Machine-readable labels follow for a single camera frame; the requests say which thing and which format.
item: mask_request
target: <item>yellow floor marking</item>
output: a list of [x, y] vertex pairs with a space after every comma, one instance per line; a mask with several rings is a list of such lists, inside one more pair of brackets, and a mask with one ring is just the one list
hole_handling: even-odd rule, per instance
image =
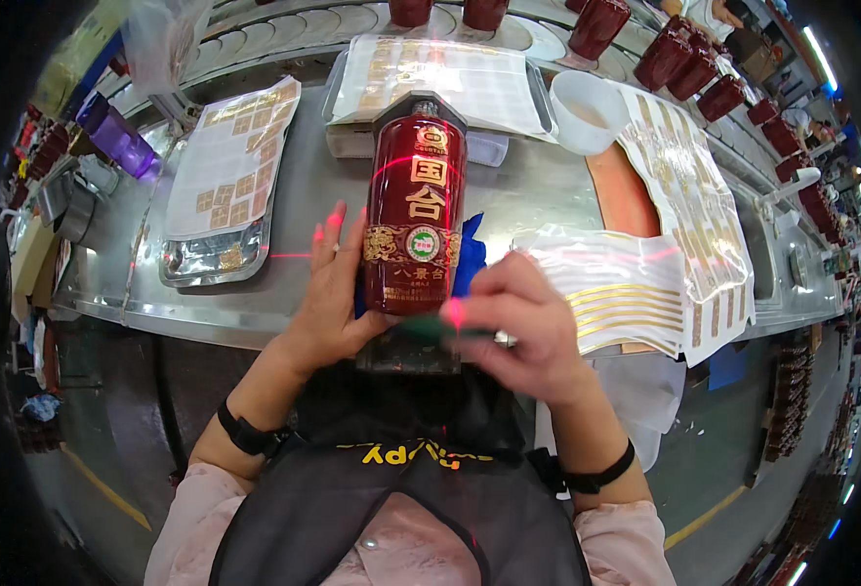
[[88, 478], [88, 481], [95, 485], [96, 488], [101, 490], [102, 494], [105, 495], [105, 498], [108, 498], [114, 506], [121, 509], [122, 512], [126, 513], [129, 517], [137, 521], [142, 527], [144, 527], [148, 531], [153, 531], [150, 528], [150, 524], [147, 522], [147, 519], [144, 517], [144, 514], [130, 504], [128, 504], [127, 501], [119, 497], [115, 490], [112, 490], [102, 480], [99, 480], [99, 477], [88, 469], [88, 466], [85, 465], [85, 462], [80, 460], [78, 456], [73, 454], [73, 452], [68, 447], [66, 447], [65, 441], [60, 442], [60, 449], [63, 451], [63, 454], [66, 454], [70, 457], [70, 460], [72, 460], [73, 464], [75, 464], [76, 467], [82, 472], [82, 474], [85, 475], [86, 478]]
[[715, 504], [714, 508], [707, 511], [693, 522], [690, 522], [681, 531], [669, 535], [668, 539], [665, 540], [665, 550], [671, 549], [671, 547], [680, 543], [685, 537], [703, 527], [708, 521], [714, 518], [714, 515], [727, 508], [729, 504], [735, 501], [741, 494], [743, 494], [744, 491], [746, 491], [746, 486], [740, 486], [733, 492], [729, 493], [727, 498]]

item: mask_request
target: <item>white bowl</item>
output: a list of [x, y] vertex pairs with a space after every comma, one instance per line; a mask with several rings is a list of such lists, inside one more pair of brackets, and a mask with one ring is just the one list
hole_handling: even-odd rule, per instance
[[629, 124], [629, 111], [619, 90], [583, 71], [554, 76], [551, 102], [557, 118], [557, 141], [578, 155], [599, 155], [610, 148]]

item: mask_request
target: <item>black apron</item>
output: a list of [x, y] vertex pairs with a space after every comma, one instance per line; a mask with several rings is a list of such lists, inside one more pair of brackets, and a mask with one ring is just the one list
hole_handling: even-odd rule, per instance
[[238, 508], [210, 584], [319, 584], [393, 492], [456, 533], [484, 586], [590, 584], [570, 516], [521, 454], [518, 403], [475, 369], [314, 375], [296, 434]]

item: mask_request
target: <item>green circular logo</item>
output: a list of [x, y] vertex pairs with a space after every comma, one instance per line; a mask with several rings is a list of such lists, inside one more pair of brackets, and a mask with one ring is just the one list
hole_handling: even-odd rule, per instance
[[405, 248], [418, 263], [429, 263], [440, 251], [440, 236], [434, 228], [418, 226], [408, 234]]

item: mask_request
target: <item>purple bottle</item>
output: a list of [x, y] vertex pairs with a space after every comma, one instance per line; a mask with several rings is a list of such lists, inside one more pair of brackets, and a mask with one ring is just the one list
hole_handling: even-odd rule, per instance
[[135, 179], [152, 181], [161, 171], [161, 158], [102, 94], [96, 92], [76, 114], [92, 142]]

